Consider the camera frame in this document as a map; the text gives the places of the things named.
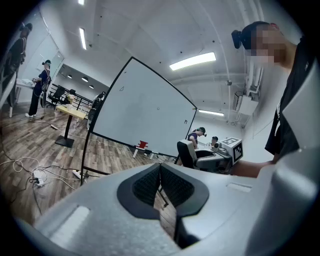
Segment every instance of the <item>person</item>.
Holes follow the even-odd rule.
[[[218,141],[218,137],[217,136],[213,136],[211,139],[211,142],[208,142],[207,144],[205,144],[206,148],[211,149],[212,146],[214,146]]]
[[[107,94],[107,93],[106,93],[105,91],[103,91],[102,93],[96,95],[96,96],[93,98],[92,105],[89,106],[90,111],[89,111],[89,114],[88,114],[88,121],[87,121],[87,123],[86,123],[86,128],[87,128],[87,130],[89,130],[91,121],[92,121],[92,119],[93,119],[93,117],[94,117],[94,114],[95,114],[95,111],[98,109],[99,105],[100,105],[101,102],[104,100],[106,94]]]
[[[31,23],[23,25],[20,28],[19,39],[14,42],[6,55],[5,63],[1,71],[2,90],[7,87],[15,72],[16,76],[18,76],[19,67],[25,61],[27,38],[32,28],[33,25]]]
[[[46,85],[50,81],[50,65],[51,61],[47,59],[45,62],[42,62],[44,70],[39,75],[39,78],[33,78],[32,82],[36,83],[31,98],[31,104],[29,108],[29,113],[25,113],[27,118],[35,117],[38,110],[39,97],[42,92],[43,85]]]
[[[187,137],[187,140],[193,143],[194,149],[196,150],[198,148],[198,137],[205,135],[206,129],[204,127],[199,127],[198,129],[195,129],[190,133]]]
[[[218,137],[217,136],[213,136],[211,139],[211,146],[214,146],[218,141]]]
[[[275,164],[284,155],[299,149],[297,139],[283,116],[283,110],[300,89],[315,56],[310,52],[305,36],[295,45],[284,37],[274,23],[256,21],[242,31],[233,31],[231,36],[236,49],[239,49],[242,43],[252,55],[290,71],[265,145],[265,149],[273,154],[273,159],[261,163],[240,160],[231,170],[233,175],[256,178],[262,167]]]

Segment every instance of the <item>black shirt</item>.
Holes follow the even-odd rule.
[[[50,75],[50,70],[46,70],[44,69],[42,71],[42,73],[39,75],[39,78],[42,78],[41,81],[37,82],[34,86],[34,93],[36,95],[40,95],[41,94],[41,90],[42,90],[42,85],[44,84],[44,82],[47,80],[48,76]]]
[[[291,73],[287,79],[286,87],[281,101],[274,114],[273,124],[265,149],[279,157],[299,149],[299,144],[282,111],[296,95],[305,81],[315,56],[308,49],[306,38],[303,36],[297,45]]]

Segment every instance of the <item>laminate flooring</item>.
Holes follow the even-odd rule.
[[[29,110],[29,103],[19,103],[13,108],[12,118],[9,118],[9,106],[4,105],[1,113],[2,126],[2,142],[0,145],[0,163],[9,161],[6,154],[14,160],[23,157],[22,163],[25,169],[32,171],[38,166],[59,166],[62,168],[81,169],[83,149],[85,138],[87,136],[87,120],[77,122],[76,118],[72,119],[69,134],[75,135],[68,137],[74,139],[73,147],[68,148],[55,144],[59,135],[63,135],[68,121],[68,115],[54,110],[53,108],[38,108],[37,116],[34,118],[25,117],[25,113]],[[53,124],[60,130],[53,129],[50,124]],[[85,157],[85,165],[109,174],[121,172],[130,168],[151,164],[161,163],[166,160],[166,157],[155,155],[153,159],[149,159],[142,153],[138,153],[133,158],[133,149],[129,147],[98,137],[90,136],[90,141],[87,145],[87,153]],[[49,171],[64,176],[69,179],[76,179],[71,170],[63,170],[57,167],[48,168]],[[97,174],[89,171],[90,175],[98,176],[87,178],[87,182],[104,177],[102,174]],[[40,217],[40,212],[37,207],[34,195],[38,201],[42,214],[45,213],[55,203],[72,193],[74,190],[67,186],[59,179],[48,178],[43,187],[34,187],[28,178],[30,173],[25,170],[16,172],[13,168],[13,163],[4,163],[0,166],[0,188],[4,197],[8,202],[16,200],[10,204],[11,212],[14,216],[25,220],[29,224],[33,224]],[[73,188],[80,187],[78,180],[66,180]],[[161,225],[164,230],[173,237],[176,223],[176,210],[170,203],[163,208],[165,202],[157,192],[154,208],[159,210]]]

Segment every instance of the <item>cap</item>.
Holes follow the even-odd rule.
[[[50,66],[51,65],[50,59],[47,59],[45,62],[42,62],[42,65],[44,65],[44,64],[49,64],[49,66]]]
[[[206,133],[206,129],[205,129],[204,127],[199,127],[198,130],[199,130],[199,131],[203,131],[203,134]]]

